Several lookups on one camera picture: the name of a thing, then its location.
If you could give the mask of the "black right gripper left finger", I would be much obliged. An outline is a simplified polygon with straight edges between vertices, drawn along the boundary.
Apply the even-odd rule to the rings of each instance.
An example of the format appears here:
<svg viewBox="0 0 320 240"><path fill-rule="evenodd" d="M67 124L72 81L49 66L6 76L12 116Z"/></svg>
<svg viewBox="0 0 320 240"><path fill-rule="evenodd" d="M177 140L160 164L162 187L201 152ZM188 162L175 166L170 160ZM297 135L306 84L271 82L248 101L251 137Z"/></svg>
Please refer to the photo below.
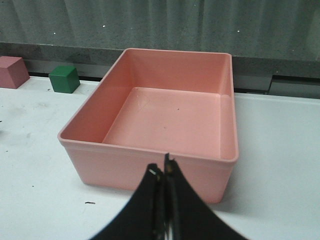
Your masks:
<svg viewBox="0 0 320 240"><path fill-rule="evenodd" d="M93 240L164 240L164 177L157 164L147 165L141 182L117 216Z"/></svg>

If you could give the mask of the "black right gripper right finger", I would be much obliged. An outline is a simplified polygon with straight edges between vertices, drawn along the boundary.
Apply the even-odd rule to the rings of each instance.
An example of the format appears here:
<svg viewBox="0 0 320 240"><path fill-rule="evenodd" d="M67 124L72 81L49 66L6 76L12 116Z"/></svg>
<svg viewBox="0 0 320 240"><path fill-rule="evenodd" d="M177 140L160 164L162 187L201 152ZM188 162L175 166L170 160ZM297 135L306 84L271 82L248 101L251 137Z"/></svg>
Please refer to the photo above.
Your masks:
<svg viewBox="0 0 320 240"><path fill-rule="evenodd" d="M173 240L246 239L203 202L169 153L164 155L164 196L167 230Z"/></svg>

